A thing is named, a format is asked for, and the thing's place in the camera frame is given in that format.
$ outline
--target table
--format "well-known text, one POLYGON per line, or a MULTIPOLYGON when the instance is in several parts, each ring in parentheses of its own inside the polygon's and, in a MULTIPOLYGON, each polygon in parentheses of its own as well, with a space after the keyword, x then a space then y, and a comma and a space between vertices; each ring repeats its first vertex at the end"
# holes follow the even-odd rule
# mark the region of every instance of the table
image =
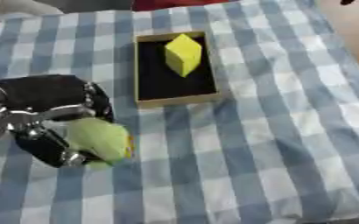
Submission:
POLYGON ((0 23, 0 78, 77 74, 136 137, 113 169, 0 141, 0 223, 296 223, 359 216, 359 66, 312 0, 0 23), (138 109, 135 35, 206 31, 217 102, 138 109))

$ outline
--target tablecloth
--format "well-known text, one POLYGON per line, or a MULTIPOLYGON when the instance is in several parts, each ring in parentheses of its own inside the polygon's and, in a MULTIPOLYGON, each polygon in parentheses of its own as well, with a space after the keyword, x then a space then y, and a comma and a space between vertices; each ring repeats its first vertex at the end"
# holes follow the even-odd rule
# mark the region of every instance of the tablecloth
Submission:
POLYGON ((76 74, 137 155, 53 169, 0 140, 0 223, 301 223, 359 217, 359 66, 312 0, 0 23, 0 78, 76 74), (139 109, 133 38, 206 31, 219 101, 139 109))

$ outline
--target green object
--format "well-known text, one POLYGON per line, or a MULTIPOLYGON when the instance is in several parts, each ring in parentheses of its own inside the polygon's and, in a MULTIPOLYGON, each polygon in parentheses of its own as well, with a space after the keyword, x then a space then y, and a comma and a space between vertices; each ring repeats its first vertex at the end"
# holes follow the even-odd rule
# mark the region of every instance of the green object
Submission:
POLYGON ((104 162, 89 163, 92 168, 105 168, 118 160, 131 157, 132 141, 128 130, 121 125, 98 118, 82 118, 67 125, 70 148, 95 154, 104 162))
POLYGON ((185 78, 201 63, 201 49, 199 43, 181 34, 165 46, 165 63, 185 78))

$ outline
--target wooden floor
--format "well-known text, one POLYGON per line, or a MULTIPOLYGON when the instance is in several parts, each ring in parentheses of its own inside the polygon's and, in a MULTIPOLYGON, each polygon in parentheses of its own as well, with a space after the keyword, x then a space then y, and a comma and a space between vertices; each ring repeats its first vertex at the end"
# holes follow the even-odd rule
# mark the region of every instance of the wooden floor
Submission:
POLYGON ((340 0, 318 0, 332 26, 346 41, 347 47, 359 61, 359 0, 341 6, 340 0))

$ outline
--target checkered tablecloth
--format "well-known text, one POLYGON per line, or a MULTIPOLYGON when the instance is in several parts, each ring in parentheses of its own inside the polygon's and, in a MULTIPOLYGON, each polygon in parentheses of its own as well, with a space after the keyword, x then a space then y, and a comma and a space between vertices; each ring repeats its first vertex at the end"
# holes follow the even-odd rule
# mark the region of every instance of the checkered tablecloth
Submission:
POLYGON ((0 78, 77 74, 137 155, 52 169, 0 140, 0 223, 296 223, 359 216, 359 66, 312 0, 0 23, 0 78), (137 109, 133 37, 202 30, 225 97, 137 109))

